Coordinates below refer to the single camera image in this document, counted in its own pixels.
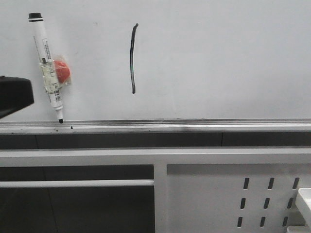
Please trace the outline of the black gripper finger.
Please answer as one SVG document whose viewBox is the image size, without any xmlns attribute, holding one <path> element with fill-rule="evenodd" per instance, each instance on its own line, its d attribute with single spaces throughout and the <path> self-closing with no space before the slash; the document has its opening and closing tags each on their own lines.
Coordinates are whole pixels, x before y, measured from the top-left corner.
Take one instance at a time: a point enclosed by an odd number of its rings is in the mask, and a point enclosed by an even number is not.
<svg viewBox="0 0 311 233">
<path fill-rule="evenodd" d="M 0 77 L 0 117 L 4 118 L 34 103 L 32 83 L 20 77 Z"/>
</svg>

